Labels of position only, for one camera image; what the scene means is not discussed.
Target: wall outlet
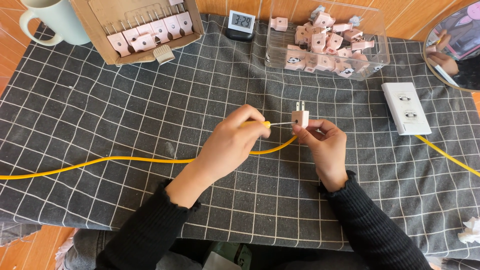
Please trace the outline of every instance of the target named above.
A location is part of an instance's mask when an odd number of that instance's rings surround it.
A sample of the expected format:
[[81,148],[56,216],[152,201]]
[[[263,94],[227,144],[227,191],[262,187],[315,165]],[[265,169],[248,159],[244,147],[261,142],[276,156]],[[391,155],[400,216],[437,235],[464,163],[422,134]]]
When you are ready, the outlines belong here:
[[413,83],[384,83],[382,89],[400,135],[426,135],[432,131]]

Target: plastic container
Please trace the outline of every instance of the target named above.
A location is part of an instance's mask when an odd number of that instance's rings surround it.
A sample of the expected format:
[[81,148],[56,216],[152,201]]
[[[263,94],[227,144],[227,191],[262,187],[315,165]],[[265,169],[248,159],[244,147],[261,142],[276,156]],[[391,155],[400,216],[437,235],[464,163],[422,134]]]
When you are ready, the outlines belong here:
[[[335,18],[335,24],[352,22],[354,25],[353,28],[363,32],[365,41],[373,40],[375,42],[373,48],[367,48],[362,51],[362,54],[367,58],[366,61],[288,49],[288,45],[298,46],[295,44],[295,32],[297,26],[303,26],[305,23],[310,22],[309,18],[311,17],[311,13],[315,10],[318,10],[320,5],[322,5],[322,8],[324,8],[325,13],[328,13],[332,18]],[[277,17],[288,18],[288,28],[286,32],[276,31],[270,27],[272,18]],[[349,45],[349,43],[344,43],[340,48],[343,48],[347,45]],[[374,72],[379,71],[383,66],[390,63],[387,37],[385,34],[384,17],[382,12],[378,9],[334,3],[323,0],[298,0],[295,5],[292,5],[291,1],[287,2],[286,0],[272,0],[265,65],[268,67],[285,69],[287,61],[289,60],[290,62],[304,61],[306,65],[302,69],[297,69],[298,71],[310,71],[310,73],[321,74],[330,77],[347,77],[348,79],[358,81],[365,80]],[[337,74],[337,72],[339,72],[338,69],[334,69],[333,72],[328,70],[322,71],[319,69],[312,70],[311,66],[315,66],[313,62],[321,60],[345,63],[345,66],[350,66],[351,69],[341,73],[342,76]],[[307,63],[310,63],[310,68],[307,69],[309,71],[305,71]]]

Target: black sleeve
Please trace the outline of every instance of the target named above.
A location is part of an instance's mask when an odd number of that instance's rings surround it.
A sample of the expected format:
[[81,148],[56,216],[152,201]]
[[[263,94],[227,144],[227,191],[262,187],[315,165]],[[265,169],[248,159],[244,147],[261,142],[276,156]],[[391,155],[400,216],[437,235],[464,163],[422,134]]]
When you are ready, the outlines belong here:
[[375,270],[431,270],[412,240],[377,207],[347,171],[345,187],[329,193],[319,187],[340,221],[353,250]]
[[160,185],[100,252],[96,269],[154,270],[180,234],[189,214],[199,207],[198,202],[191,209],[171,203]]

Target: mug handle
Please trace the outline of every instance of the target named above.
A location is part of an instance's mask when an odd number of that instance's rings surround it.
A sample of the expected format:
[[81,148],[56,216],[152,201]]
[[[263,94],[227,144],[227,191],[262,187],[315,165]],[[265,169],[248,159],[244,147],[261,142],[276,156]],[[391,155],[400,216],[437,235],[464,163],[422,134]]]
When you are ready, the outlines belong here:
[[30,33],[30,31],[28,30],[28,22],[31,19],[35,19],[35,18],[38,18],[38,16],[35,15],[30,10],[25,11],[22,14],[22,16],[20,16],[20,21],[19,21],[20,28],[25,33],[25,35],[27,35],[29,38],[31,38],[36,43],[44,45],[44,46],[55,46],[55,45],[59,44],[60,42],[62,42],[63,38],[59,34],[55,34],[55,36],[50,40],[40,40],[40,39],[35,38]]

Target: digital clock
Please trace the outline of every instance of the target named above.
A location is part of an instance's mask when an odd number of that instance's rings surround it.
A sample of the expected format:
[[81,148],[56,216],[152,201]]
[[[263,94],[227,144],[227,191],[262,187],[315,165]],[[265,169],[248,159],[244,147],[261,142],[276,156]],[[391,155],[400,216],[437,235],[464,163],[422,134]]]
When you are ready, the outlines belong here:
[[230,10],[228,28],[225,30],[225,35],[233,40],[251,40],[253,38],[254,25],[255,15]]

